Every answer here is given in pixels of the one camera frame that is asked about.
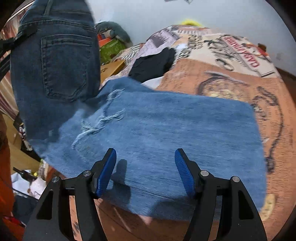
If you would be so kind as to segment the blue denim jeans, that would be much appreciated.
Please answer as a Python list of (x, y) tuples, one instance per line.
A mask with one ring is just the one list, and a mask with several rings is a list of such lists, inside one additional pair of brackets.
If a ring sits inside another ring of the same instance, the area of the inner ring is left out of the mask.
[(76, 177), (117, 153), (104, 200), (135, 214), (189, 220), (174, 161), (181, 148), (216, 177), (238, 176), (255, 206), (266, 194), (263, 146), (241, 101), (151, 90), (127, 77), (99, 86), (99, 45), (85, 1), (35, 1), (11, 52), (11, 83), (27, 140), (49, 165)]

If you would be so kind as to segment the striped red curtain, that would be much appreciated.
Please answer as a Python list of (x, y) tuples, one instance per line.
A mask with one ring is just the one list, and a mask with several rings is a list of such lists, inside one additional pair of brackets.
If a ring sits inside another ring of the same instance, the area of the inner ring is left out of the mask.
[[(17, 35), (20, 19), (23, 15), (24, 13), (20, 13), (6, 23), (1, 30), (1, 39), (9, 39)], [(18, 112), (19, 110), (11, 85), (11, 73), (8, 71), (1, 80), (1, 113), (6, 114), (14, 120)]]

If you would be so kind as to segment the bamboo lap desk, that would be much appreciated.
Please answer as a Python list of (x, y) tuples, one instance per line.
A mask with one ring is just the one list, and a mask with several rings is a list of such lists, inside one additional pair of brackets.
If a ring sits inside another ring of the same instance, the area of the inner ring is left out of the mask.
[(100, 85), (103, 84), (103, 82), (113, 76), (121, 72), (121, 70), (125, 67), (125, 61), (124, 60), (117, 60), (115, 62), (111, 62), (105, 65), (102, 65), (100, 68)]

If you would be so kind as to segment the newspaper print bedspread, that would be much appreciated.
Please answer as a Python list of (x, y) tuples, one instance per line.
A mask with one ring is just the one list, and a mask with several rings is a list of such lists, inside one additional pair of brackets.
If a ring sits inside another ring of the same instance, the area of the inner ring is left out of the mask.
[[(243, 101), (252, 107), (260, 130), (266, 179), (259, 200), (260, 216), (269, 240), (294, 239), (295, 218), (295, 84), (281, 71), (267, 77), (222, 68), (227, 55), (248, 51), (263, 69), (273, 64), (266, 54), (242, 37), (183, 34), (179, 43), (198, 41), (193, 56), (178, 60), (159, 90), (222, 100)], [(146, 163), (119, 161), (109, 190), (95, 202), (109, 240), (179, 240), (193, 213), (177, 172), (171, 146), (167, 164), (156, 160), (157, 175), (147, 176)]]

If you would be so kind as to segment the green storage basket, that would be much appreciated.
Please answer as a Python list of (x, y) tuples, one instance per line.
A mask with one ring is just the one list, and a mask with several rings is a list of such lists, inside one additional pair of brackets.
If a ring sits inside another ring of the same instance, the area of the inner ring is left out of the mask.
[(126, 48), (125, 44), (118, 39), (112, 39), (102, 47), (100, 47), (100, 64), (105, 65), (112, 61), (112, 59)]

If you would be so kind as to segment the black folded garment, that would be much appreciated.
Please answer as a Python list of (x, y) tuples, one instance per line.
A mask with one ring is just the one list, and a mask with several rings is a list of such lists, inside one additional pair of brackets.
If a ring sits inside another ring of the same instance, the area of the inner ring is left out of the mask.
[(162, 77), (168, 72), (175, 60), (174, 48), (165, 48), (160, 53), (138, 58), (128, 76), (140, 83)]

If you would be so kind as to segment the grey plush toy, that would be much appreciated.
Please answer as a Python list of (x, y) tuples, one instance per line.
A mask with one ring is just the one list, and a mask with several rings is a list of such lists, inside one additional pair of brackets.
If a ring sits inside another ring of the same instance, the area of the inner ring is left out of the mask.
[(109, 32), (111, 38), (121, 40), (126, 47), (133, 46), (129, 34), (118, 23), (111, 21), (100, 22), (95, 25), (95, 29), (98, 34)]

